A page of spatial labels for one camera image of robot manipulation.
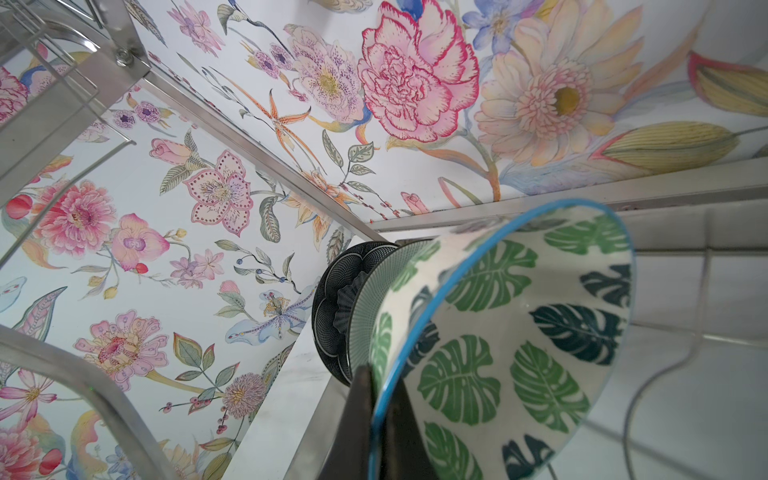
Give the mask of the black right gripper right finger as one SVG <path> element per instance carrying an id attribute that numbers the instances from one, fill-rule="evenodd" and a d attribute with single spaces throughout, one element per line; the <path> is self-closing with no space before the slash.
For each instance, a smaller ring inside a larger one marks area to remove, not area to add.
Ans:
<path id="1" fill-rule="evenodd" d="M 403 383 L 398 383 L 383 428 L 383 478 L 427 480 L 438 476 L 428 458 Z"/>

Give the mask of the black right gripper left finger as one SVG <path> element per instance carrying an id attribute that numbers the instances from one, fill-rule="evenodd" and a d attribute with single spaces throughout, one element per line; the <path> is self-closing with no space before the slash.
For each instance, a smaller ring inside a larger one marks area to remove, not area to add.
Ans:
<path id="1" fill-rule="evenodd" d="M 354 373 L 334 442 L 318 475 L 319 480 L 368 478 L 373 406 L 373 374 L 371 366 L 365 364 Z"/>

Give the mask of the dark patterned bowl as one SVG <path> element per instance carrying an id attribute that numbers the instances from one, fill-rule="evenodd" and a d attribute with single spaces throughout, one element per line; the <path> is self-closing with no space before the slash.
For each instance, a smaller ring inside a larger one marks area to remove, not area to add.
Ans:
<path id="1" fill-rule="evenodd" d="M 354 305 L 373 270 L 397 246 L 370 241 L 343 251 L 322 275 L 312 302 L 312 332 L 321 361 L 343 385 L 352 383 L 348 338 Z"/>

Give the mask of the green leaf pattern bowl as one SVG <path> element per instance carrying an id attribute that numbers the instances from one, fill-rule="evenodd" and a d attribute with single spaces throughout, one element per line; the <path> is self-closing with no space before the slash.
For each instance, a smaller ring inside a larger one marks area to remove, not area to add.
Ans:
<path id="1" fill-rule="evenodd" d="M 376 404 L 370 479 L 382 477 L 386 409 L 403 387 L 440 479 L 532 479 L 602 393 L 632 314 L 635 250 L 607 207 L 561 200 L 456 227 L 388 286 L 368 359 Z"/>

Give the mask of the pale green bowl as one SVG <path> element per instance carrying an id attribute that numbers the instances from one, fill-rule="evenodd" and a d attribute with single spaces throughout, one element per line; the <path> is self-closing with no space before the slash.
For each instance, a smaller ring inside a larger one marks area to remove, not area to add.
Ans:
<path id="1" fill-rule="evenodd" d="M 429 243 L 430 240 L 420 240 L 395 246 L 384 256 L 378 255 L 375 265 L 366 272 L 352 305 L 346 334 L 346 360 L 352 375 L 368 361 L 377 312 L 388 290 L 411 259 Z"/>

